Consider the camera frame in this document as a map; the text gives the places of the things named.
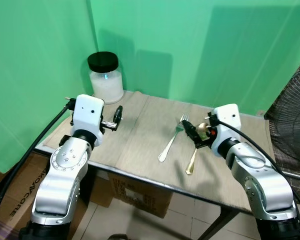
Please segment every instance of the beige tablecloth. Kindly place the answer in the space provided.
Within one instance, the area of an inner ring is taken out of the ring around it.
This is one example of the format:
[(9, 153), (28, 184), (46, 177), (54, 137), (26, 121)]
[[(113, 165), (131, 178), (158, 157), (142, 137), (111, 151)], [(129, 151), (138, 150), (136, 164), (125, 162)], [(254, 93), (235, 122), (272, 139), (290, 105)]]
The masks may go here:
[[(93, 150), (90, 161), (174, 186), (210, 201), (251, 210), (244, 189), (232, 176), (225, 160), (214, 156), (210, 148), (198, 150), (194, 173), (186, 175), (195, 146), (184, 131), (177, 135), (166, 160), (158, 161), (182, 114), (187, 113), (189, 121), (196, 125), (203, 122), (211, 108), (125, 92), (120, 102), (104, 107), (104, 119), (111, 121), (119, 105), (123, 106), (123, 120), (117, 132), (106, 130), (102, 145)], [(241, 130), (273, 156), (268, 121), (246, 114), (240, 117)], [(43, 145), (57, 148), (60, 139), (70, 134), (70, 120), (62, 122)]]

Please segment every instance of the wire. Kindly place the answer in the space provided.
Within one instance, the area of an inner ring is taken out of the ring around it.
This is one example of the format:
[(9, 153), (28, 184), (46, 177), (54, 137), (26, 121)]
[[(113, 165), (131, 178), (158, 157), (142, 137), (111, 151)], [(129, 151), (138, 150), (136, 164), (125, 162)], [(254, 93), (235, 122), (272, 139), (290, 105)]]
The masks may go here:
[[(258, 149), (270, 161), (270, 163), (273, 165), (273, 167), (275, 168), (275, 170), (286, 179), (285, 174), (278, 167), (278, 165), (276, 164), (276, 162), (255, 141), (253, 141), (250, 137), (248, 137), (247, 135), (245, 135), (242, 131), (236, 129), (235, 127), (233, 127), (233, 126), (231, 126), (231, 125), (229, 125), (229, 124), (227, 124), (227, 123), (225, 123), (223, 121), (218, 120), (217, 123), (226, 126), (227, 128), (235, 131), (237, 134), (241, 135), (246, 140), (248, 140), (256, 149)], [(293, 195), (295, 196), (295, 198), (298, 200), (298, 202), (300, 204), (300, 196), (299, 196), (299, 194), (293, 189), (293, 187), (291, 185), (290, 185), (290, 187), (292, 189)]]
[(30, 153), (35, 149), (35, 147), (38, 145), (39, 141), (44, 137), (44, 135), (48, 132), (48, 130), (56, 123), (56, 121), (69, 109), (71, 103), (68, 102), (62, 111), (58, 113), (54, 117), (54, 119), (44, 128), (44, 130), (39, 134), (39, 136), (34, 140), (34, 142), (31, 144), (31, 146), (28, 148), (28, 150), (25, 152), (25, 154), (22, 156), (20, 161), (13, 167), (12, 171), (9, 173), (9, 177), (6, 180), (4, 186), (2, 187), (2, 190), (0, 192), (0, 204), (7, 192), (7, 189), (16, 176), (17, 172), (20, 170), (20, 168), (23, 166), (23, 164), (26, 162), (27, 158), (29, 157)]

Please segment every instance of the silver fork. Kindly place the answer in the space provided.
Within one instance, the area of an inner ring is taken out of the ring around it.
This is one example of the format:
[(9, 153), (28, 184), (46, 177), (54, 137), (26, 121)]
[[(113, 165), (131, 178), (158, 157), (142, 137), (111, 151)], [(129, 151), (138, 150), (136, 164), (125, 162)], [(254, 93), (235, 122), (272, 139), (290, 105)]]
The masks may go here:
[(164, 150), (162, 151), (162, 153), (160, 153), (160, 155), (158, 156), (158, 160), (159, 160), (160, 162), (163, 162), (163, 161), (166, 159), (167, 154), (168, 154), (168, 152), (169, 152), (169, 149), (170, 149), (172, 143), (174, 142), (174, 140), (175, 140), (177, 134), (178, 134), (179, 132), (181, 132), (181, 131), (184, 130), (184, 126), (183, 126), (183, 124), (182, 124), (182, 121), (183, 121), (183, 120), (188, 121), (188, 120), (189, 120), (189, 116), (186, 115), (186, 114), (183, 114), (182, 117), (180, 118), (180, 121), (179, 121), (178, 125), (175, 127), (175, 133), (174, 133), (174, 136), (171, 138), (171, 140), (169, 141), (168, 145), (164, 148)]

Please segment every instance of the black lid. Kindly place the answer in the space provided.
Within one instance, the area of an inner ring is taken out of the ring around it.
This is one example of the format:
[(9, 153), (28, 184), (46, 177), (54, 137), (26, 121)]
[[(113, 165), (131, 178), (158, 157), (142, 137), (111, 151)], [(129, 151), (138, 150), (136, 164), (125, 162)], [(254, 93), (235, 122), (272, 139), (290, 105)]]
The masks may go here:
[(96, 73), (109, 73), (119, 66), (117, 55), (109, 51), (98, 51), (88, 57), (91, 71)]

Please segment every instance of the black fan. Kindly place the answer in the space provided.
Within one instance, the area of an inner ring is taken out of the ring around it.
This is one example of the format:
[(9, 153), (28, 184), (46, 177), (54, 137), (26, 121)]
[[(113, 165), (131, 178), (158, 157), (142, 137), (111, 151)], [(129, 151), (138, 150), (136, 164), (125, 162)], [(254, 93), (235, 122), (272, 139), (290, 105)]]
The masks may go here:
[(265, 116), (270, 120), (272, 143), (300, 161), (300, 71), (298, 71)]

